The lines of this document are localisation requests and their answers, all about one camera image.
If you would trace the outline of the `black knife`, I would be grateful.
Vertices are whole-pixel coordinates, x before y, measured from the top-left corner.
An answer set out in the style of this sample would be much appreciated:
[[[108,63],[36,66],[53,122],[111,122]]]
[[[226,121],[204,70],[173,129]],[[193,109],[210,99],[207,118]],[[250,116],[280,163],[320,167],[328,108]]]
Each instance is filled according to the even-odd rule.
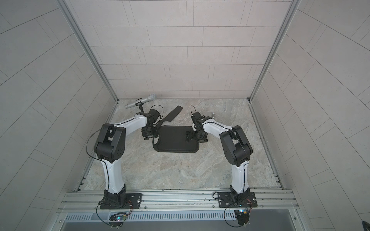
[[[159,128],[164,122],[172,122],[178,114],[183,110],[183,107],[177,106],[174,110],[172,110],[164,119],[162,119],[155,127]]]

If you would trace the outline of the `black cutting board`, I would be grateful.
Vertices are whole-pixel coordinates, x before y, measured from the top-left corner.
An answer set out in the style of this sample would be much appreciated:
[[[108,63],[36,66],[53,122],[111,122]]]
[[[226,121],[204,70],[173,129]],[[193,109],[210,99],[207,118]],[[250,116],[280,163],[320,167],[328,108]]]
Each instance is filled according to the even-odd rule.
[[[153,148],[164,153],[196,153],[199,141],[192,140],[191,126],[161,126],[158,130],[158,140],[153,139]]]

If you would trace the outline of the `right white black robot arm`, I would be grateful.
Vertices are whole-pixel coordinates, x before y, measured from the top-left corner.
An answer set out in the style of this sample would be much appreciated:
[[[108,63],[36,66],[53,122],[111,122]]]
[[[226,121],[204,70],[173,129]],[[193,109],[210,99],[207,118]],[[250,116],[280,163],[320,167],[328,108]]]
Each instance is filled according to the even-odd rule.
[[[207,142],[209,134],[220,139],[224,155],[232,169],[231,201],[236,206],[257,207],[248,184],[248,165],[253,149],[242,127],[223,125],[199,112],[193,113],[191,119],[193,131],[188,134],[189,140]]]

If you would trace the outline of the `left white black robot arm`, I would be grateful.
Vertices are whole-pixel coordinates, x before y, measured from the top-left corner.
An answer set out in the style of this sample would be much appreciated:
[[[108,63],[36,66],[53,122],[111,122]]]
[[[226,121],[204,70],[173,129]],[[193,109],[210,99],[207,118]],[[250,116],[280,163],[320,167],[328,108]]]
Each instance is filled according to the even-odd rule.
[[[154,124],[160,119],[160,113],[150,109],[148,113],[139,112],[120,123],[105,123],[98,131],[93,151],[97,155],[95,159],[102,163],[106,179],[104,197],[99,202],[101,209],[134,207],[126,198],[126,185],[121,173],[121,158],[125,151],[126,137],[139,129],[144,129],[144,138],[151,137]]]

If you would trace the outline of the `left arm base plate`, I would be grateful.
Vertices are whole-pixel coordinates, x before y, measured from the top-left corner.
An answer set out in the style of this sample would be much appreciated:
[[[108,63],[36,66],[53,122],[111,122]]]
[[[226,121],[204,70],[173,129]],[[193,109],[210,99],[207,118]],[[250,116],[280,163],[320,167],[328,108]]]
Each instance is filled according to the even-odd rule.
[[[142,201],[142,193],[125,192],[119,194],[108,193],[104,191],[104,197],[99,202],[101,209],[139,209]]]

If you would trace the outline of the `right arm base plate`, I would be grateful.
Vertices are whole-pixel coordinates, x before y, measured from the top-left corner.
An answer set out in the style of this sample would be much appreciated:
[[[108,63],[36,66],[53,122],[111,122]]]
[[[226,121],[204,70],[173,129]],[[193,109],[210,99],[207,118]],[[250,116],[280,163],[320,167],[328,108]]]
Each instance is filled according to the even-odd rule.
[[[254,192],[245,191],[241,194],[234,192],[216,192],[214,198],[220,208],[256,208],[257,199]]]

